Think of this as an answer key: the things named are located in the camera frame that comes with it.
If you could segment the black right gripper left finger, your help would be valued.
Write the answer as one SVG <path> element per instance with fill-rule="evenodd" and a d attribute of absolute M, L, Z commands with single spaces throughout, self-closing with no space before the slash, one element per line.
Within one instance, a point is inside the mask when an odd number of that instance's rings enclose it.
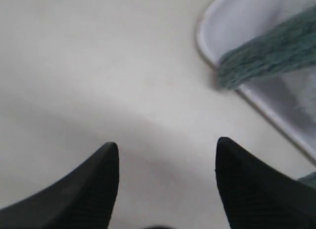
<path fill-rule="evenodd" d="M 2 229 L 106 229 L 119 187 L 119 150 L 105 143 L 56 183 L 0 211 Z"/>

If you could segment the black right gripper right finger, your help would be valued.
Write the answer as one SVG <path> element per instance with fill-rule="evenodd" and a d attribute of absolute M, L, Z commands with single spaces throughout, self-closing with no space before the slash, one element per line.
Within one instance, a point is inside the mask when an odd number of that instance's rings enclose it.
<path fill-rule="evenodd" d="M 217 188 L 232 229 L 314 229 L 316 174 L 298 180 L 228 137 L 218 139 Z"/>

